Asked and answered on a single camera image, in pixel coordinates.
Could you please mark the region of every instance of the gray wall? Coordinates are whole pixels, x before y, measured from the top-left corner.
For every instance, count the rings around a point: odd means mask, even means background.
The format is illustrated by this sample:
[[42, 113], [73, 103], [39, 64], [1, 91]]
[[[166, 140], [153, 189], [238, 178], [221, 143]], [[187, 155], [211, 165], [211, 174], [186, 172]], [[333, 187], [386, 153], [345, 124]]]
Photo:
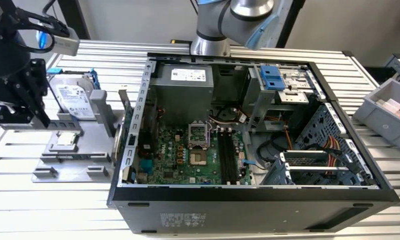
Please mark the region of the gray wall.
[[400, 0], [306, 0], [286, 48], [349, 50], [381, 66], [400, 53]]
[[195, 36], [197, 16], [189, 0], [78, 1], [93, 39], [165, 44]]

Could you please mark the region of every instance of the motherboard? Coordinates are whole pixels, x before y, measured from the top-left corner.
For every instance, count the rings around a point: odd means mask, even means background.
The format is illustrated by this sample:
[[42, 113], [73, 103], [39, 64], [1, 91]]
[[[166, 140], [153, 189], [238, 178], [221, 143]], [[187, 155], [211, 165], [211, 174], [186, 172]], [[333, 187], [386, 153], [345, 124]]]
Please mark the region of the motherboard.
[[203, 123], [159, 127], [153, 159], [141, 160], [137, 181], [149, 185], [250, 185], [245, 156], [238, 131], [210, 130]]

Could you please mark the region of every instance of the barcode sticker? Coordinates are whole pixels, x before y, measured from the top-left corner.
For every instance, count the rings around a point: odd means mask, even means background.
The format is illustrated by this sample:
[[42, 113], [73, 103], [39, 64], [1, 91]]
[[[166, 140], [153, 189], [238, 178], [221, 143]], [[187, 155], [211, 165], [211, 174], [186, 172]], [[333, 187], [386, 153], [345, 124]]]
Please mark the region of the barcode sticker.
[[240, 123], [245, 123], [245, 121], [246, 121], [246, 115], [244, 115], [242, 113], [241, 113], [241, 116], [240, 116], [240, 118], [238, 118], [238, 121], [240, 121]]

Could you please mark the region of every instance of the green circuit board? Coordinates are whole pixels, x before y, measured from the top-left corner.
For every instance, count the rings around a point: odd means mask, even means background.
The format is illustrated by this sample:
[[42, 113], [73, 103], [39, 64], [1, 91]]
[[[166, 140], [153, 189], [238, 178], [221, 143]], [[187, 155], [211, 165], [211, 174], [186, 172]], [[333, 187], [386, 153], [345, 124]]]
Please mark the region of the green circuit board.
[[[231, 134], [231, 140], [237, 151], [246, 155], [242, 147], [241, 133]], [[187, 128], [162, 127], [158, 130], [155, 153], [153, 158], [151, 174], [147, 175], [147, 184], [201, 184], [221, 185], [221, 166], [218, 153], [217, 133], [211, 132], [209, 136], [209, 147], [205, 158], [195, 162], [191, 158], [194, 153], [201, 149], [187, 149]], [[238, 169], [238, 153], [233, 155], [233, 161]], [[245, 167], [245, 176], [238, 177], [241, 185], [250, 184], [249, 167]]]

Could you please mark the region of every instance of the chip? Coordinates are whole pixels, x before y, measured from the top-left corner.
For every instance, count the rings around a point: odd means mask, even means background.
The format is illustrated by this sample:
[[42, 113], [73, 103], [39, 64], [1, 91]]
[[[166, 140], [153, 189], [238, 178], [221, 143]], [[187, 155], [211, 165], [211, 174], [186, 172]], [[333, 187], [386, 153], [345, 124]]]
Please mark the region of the chip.
[[162, 176], [163, 176], [165, 179], [171, 179], [173, 178], [173, 172], [171, 171], [165, 171], [162, 173]]

